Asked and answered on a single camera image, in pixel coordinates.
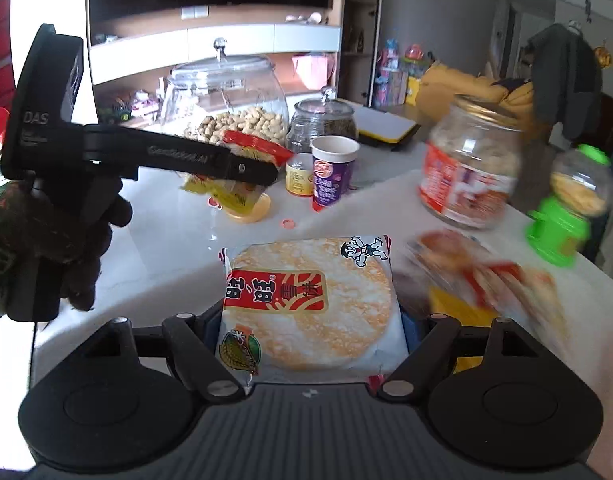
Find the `rice cracker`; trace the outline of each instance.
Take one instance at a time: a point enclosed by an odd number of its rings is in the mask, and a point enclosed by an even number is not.
[[[285,374],[278,379],[262,370],[352,367],[394,317],[401,343],[388,243],[385,237],[323,238],[225,250],[228,283],[216,354],[228,368],[282,380]],[[399,346],[398,359],[406,356]],[[367,372],[394,368],[374,361]]]

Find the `white table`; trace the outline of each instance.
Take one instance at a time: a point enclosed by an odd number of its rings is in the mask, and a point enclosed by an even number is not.
[[[288,195],[282,183],[269,189],[270,216],[241,226],[223,212],[211,209],[206,197],[182,192],[175,174],[144,171],[122,195],[134,206],[129,227],[116,230],[104,256],[98,299],[89,313],[65,308],[38,334],[35,380],[68,355],[97,327],[115,316],[129,317],[135,326],[159,324],[177,312],[202,312],[223,295],[224,274],[218,251],[225,246],[288,238],[388,234],[393,239],[393,266],[403,264],[405,240],[446,224],[429,214],[417,198],[420,146],[411,153],[373,153],[363,148],[356,180],[396,178],[345,197],[315,214],[307,199]],[[297,227],[283,230],[280,221],[292,218]],[[573,352],[567,364],[602,394],[602,360],[611,352],[607,337],[613,329],[613,281],[579,256],[571,269],[558,269],[541,260],[526,244],[529,219],[507,208],[494,230],[478,233],[481,241],[501,256],[520,264],[546,267],[554,275],[569,322]]]

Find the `paper cup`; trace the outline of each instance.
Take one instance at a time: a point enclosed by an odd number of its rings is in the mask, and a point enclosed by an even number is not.
[[[321,211],[349,190],[359,143],[349,137],[321,136],[311,141],[313,209]]]

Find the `snack bag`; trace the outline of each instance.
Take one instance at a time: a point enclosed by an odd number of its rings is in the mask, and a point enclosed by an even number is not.
[[[510,317],[552,352],[565,356],[567,323],[555,280],[546,270],[504,260],[477,239],[448,229],[424,233],[412,249],[432,312],[472,326]]]
[[[277,242],[222,258],[216,356],[243,384],[365,381],[407,357],[388,238]]]
[[[222,140],[235,155],[272,162],[277,168],[282,167],[293,156],[293,152],[275,142],[241,132],[228,131]],[[265,187],[190,174],[182,189],[198,194],[209,193],[223,207],[238,214],[247,215],[264,192]]]

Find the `small glass jar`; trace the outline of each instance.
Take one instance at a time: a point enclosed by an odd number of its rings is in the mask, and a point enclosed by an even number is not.
[[[600,216],[613,195],[610,160],[601,150],[581,144],[555,158],[551,188],[557,199],[577,215]]]
[[[350,105],[331,99],[333,89],[321,89],[321,99],[305,99],[296,112],[286,137],[286,147],[294,153],[311,153],[311,141],[321,135],[339,135],[357,140],[359,134]]]
[[[499,105],[456,95],[430,134],[419,186],[422,203],[460,227],[490,228],[502,217],[520,170],[517,118]]]
[[[216,57],[171,71],[162,133],[220,144],[225,131],[235,130],[284,146],[288,108],[273,63],[266,56],[225,56],[225,45],[218,38]]]

